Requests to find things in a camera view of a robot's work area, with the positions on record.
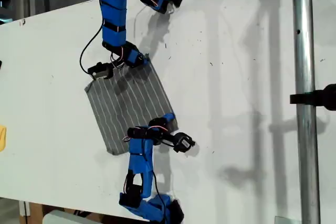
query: white table surface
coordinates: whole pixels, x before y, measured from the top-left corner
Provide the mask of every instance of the white table surface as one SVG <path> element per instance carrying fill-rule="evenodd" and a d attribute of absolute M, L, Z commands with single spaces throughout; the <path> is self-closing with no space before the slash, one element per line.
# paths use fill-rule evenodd
<path fill-rule="evenodd" d="M 336 82 L 335 5 L 314 0 L 317 88 Z M 184 223 L 300 219 L 292 0 L 184 0 L 170 17 L 128 0 L 127 19 L 200 148 L 154 152 Z M 100 24 L 94 0 L 0 26 L 1 197 L 135 218 L 118 205 L 129 156 L 106 152 L 83 90 L 79 55 Z M 99 35 L 83 64 L 108 58 Z M 317 114 L 322 222 L 334 223 L 336 114 Z"/>

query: blue robotic arm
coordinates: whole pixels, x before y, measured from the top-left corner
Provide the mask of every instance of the blue robotic arm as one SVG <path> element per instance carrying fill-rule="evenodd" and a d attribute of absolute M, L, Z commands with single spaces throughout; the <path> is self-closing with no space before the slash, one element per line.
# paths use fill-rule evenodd
<path fill-rule="evenodd" d="M 182 0 L 140 0 L 155 11 L 164 14 L 167 5 L 172 2 L 179 7 Z M 126 41 L 126 13 L 127 0 L 99 0 L 102 13 L 102 45 L 111 52 L 111 63 L 101 62 L 88 69 L 93 78 L 113 77 L 113 69 L 120 68 L 123 64 L 134 68 L 147 63 L 147 57 L 139 52 L 138 48 Z"/>
<path fill-rule="evenodd" d="M 174 114 L 169 113 L 161 118 L 153 119 L 149 122 L 149 126 L 128 129 L 130 161 L 124 190 L 119 200 L 120 205 L 135 215 L 165 224 L 181 223 L 184 215 L 176 200 L 171 201 L 170 196 L 161 195 L 158 192 L 153 171 L 153 146 L 166 144 L 164 140 L 167 140 L 176 152 L 186 152 L 195 145 L 191 137 L 184 133 L 170 134 L 167 125 L 174 118 Z M 142 185 L 133 184 L 136 174 L 141 175 Z M 151 196 L 153 177 L 157 195 L 145 201 L 145 198 Z"/>

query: yellow object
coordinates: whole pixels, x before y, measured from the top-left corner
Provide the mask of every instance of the yellow object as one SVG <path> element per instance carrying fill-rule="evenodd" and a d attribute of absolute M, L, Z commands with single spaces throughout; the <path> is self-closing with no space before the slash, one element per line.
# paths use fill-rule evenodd
<path fill-rule="evenodd" d="M 6 147 L 6 127 L 0 125 L 0 152 Z"/>

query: metal pole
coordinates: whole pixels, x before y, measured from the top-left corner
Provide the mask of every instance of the metal pole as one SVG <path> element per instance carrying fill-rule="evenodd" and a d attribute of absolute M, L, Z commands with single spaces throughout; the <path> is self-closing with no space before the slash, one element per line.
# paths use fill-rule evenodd
<path fill-rule="evenodd" d="M 296 93 L 315 90 L 312 0 L 293 0 Z M 302 224 L 320 224 L 316 109 L 297 105 Z"/>

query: striped cloth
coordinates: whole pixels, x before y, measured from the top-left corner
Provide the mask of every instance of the striped cloth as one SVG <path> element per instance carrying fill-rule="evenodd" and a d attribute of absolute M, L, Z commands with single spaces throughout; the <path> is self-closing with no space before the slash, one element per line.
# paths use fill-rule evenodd
<path fill-rule="evenodd" d="M 128 152 L 122 141 L 129 127 L 148 125 L 153 118 L 172 113 L 153 65 L 114 70 L 114 77 L 92 81 L 85 91 L 95 114 L 107 151 Z"/>

